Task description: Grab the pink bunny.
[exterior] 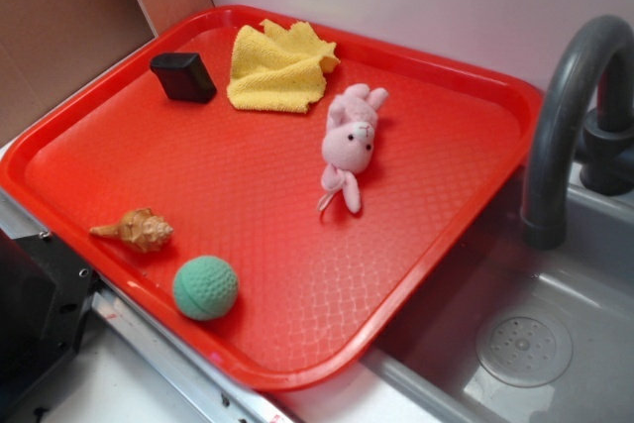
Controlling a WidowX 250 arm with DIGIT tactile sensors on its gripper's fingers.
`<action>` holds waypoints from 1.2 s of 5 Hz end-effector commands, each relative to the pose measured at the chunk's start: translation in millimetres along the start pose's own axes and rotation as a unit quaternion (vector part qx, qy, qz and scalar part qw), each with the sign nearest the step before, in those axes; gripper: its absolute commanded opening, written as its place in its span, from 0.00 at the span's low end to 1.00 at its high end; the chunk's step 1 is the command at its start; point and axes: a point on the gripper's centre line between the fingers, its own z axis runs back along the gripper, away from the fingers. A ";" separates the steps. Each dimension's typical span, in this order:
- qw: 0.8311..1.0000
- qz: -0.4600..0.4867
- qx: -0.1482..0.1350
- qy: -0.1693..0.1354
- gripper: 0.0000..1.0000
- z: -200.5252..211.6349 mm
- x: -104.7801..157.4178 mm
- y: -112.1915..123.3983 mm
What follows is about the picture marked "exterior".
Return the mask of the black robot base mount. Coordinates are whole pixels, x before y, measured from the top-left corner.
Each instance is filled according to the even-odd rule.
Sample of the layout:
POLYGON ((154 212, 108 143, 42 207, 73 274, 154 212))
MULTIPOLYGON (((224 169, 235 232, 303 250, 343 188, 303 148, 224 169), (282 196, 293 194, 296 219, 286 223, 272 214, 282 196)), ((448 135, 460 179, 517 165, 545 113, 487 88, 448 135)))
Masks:
POLYGON ((93 268, 63 240, 1 236, 1 405, 76 354, 93 268))

